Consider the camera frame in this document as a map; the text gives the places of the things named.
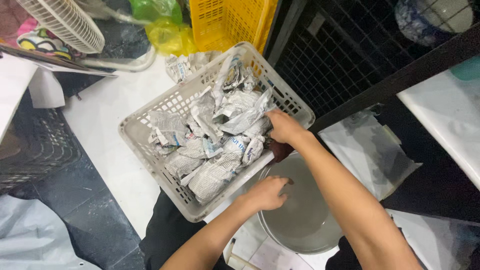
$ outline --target brown cloth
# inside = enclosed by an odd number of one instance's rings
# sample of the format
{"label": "brown cloth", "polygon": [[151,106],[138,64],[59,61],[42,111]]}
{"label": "brown cloth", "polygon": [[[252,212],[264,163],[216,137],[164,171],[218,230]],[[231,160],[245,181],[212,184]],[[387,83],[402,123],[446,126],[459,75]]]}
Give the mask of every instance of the brown cloth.
{"label": "brown cloth", "polygon": [[272,150],[274,155],[273,160],[269,162],[269,164],[279,163],[288,157],[288,155],[294,150],[289,144],[281,144],[277,141],[272,141],[268,148]]}

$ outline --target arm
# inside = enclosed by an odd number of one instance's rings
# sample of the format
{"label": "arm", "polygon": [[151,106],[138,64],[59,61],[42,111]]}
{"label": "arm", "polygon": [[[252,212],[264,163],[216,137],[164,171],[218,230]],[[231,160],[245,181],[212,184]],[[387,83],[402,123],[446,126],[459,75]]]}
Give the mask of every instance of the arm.
{"label": "arm", "polygon": [[293,182],[288,178],[269,176],[240,195],[218,217],[184,243],[162,266],[162,270],[210,270],[233,234],[253,214],[283,205],[287,194],[278,195],[282,187]]}
{"label": "arm", "polygon": [[315,136],[280,110],[267,113],[271,137],[305,159],[318,188],[364,269],[421,269],[380,203]]}

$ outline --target white plastic basket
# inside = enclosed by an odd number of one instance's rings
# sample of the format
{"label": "white plastic basket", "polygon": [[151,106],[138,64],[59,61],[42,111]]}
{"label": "white plastic basket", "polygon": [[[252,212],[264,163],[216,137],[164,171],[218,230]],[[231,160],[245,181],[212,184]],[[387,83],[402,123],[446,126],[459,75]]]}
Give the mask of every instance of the white plastic basket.
{"label": "white plastic basket", "polygon": [[[260,79],[259,86],[262,91],[269,86],[272,87],[277,106],[297,119],[305,128],[310,127],[315,121],[315,115],[310,107],[295,94],[250,43],[240,42],[234,47],[238,46],[242,46],[247,50],[242,60],[245,64],[251,65],[255,70],[255,74]],[[148,143],[147,138],[152,130],[148,112],[150,110],[166,110],[168,112],[186,114],[190,110],[192,100],[215,81],[223,61],[232,51],[233,48],[224,52],[185,81],[175,85],[164,94],[132,113],[119,125],[120,136],[155,178],[162,190],[170,197],[183,216],[191,222],[203,220],[226,198],[270,162],[273,159],[273,153],[270,150],[266,150],[252,165],[232,178],[229,185],[215,199],[202,206],[188,187],[180,185],[180,180],[168,173],[165,169],[163,158]]]}

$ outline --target plastic bag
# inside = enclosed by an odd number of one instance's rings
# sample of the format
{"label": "plastic bag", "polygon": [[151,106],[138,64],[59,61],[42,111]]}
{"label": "plastic bag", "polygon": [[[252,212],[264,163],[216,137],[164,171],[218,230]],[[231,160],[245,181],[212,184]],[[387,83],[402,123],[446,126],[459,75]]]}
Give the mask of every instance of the plastic bag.
{"label": "plastic bag", "polygon": [[154,22],[159,18],[170,17],[172,22],[182,22],[181,7],[176,0],[129,0],[133,17],[137,20]]}
{"label": "plastic bag", "polygon": [[188,25],[176,25],[169,18],[159,18],[145,26],[148,40],[157,52],[164,55],[189,55],[198,52],[193,31]]}

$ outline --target black wire mesh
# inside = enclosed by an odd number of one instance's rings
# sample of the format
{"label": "black wire mesh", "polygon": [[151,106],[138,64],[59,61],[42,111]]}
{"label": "black wire mesh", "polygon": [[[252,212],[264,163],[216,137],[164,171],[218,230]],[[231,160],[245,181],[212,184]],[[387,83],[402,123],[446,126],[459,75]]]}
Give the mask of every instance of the black wire mesh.
{"label": "black wire mesh", "polygon": [[[407,8],[414,2],[399,1]],[[442,19],[445,16],[433,8],[438,1],[421,2],[418,14],[440,18],[435,26],[429,26],[426,36],[412,36],[412,31],[418,30],[414,20],[400,24],[400,30],[397,21],[402,17],[396,19],[395,13],[400,4],[396,6],[394,1],[311,1],[275,69],[318,118],[453,37],[449,31],[455,26],[450,21],[468,7],[472,7],[473,18],[478,17],[477,4],[471,3]]]}

